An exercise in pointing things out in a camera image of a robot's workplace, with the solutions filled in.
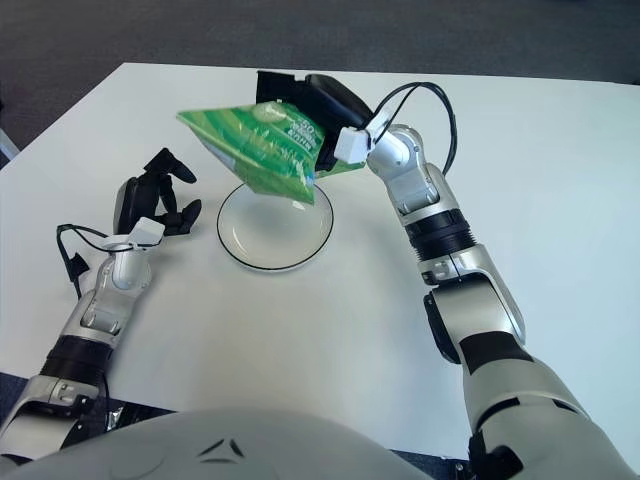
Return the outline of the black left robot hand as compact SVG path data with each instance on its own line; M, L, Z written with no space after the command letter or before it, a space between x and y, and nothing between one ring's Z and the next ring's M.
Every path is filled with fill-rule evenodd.
M193 200L179 211L172 179L194 184L194 173L168 148L161 149L143 170L117 192L113 232L129 234L141 218L148 218L164 227L164 236L189 234L201 213L202 201Z

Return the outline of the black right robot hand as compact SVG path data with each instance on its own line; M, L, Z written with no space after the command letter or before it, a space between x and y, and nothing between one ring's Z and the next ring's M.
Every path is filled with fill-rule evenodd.
M336 174L340 167L334 156L340 131L344 127L364 128L372 110L354 92L335 78L308 74L303 80L272 71L257 72L256 102L279 101L295 106L324 131L324 140L315 171Z

